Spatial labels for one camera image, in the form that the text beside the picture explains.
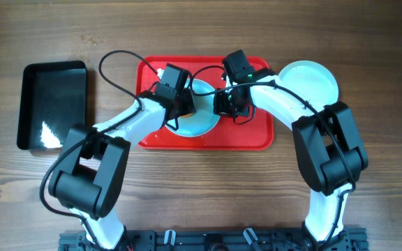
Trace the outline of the orange sponge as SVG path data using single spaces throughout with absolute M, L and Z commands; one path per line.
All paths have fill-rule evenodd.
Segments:
M 185 114 L 185 115 L 182 115 L 182 116 L 180 116 L 180 118 L 188 118 L 188 117 L 191 117 L 191 116 L 193 116 L 195 113 L 190 113 L 190 114 Z

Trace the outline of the light blue plate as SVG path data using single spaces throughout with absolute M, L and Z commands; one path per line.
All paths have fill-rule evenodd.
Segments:
M 195 113 L 190 116 L 180 116 L 177 121 L 178 130 L 175 120 L 171 120 L 165 126 L 170 132 L 182 137 L 198 137 L 212 130 L 218 123 L 220 116 L 214 113 L 214 96 L 195 96 L 194 98 Z
M 332 73 L 314 61 L 295 61 L 278 74 L 288 89 L 311 104 L 332 105 L 338 101 L 339 89 Z

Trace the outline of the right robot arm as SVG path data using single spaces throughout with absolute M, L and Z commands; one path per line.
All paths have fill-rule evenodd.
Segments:
M 304 249 L 337 244 L 346 200 L 369 160 L 350 108 L 338 99 L 335 77 L 313 61 L 295 61 L 279 73 L 257 70 L 243 50 L 221 64 L 226 86 L 214 95 L 215 113 L 236 118 L 258 108 L 291 130 L 299 172 L 311 189 Z

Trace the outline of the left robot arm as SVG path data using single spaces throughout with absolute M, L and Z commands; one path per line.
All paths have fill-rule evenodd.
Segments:
M 147 135 L 192 110 L 186 101 L 189 71 L 168 64 L 131 107 L 93 127 L 74 125 L 58 159 L 40 185 L 43 206 L 77 218 L 84 230 L 63 235 L 60 250 L 133 250 L 114 208 L 124 182 L 130 149 Z

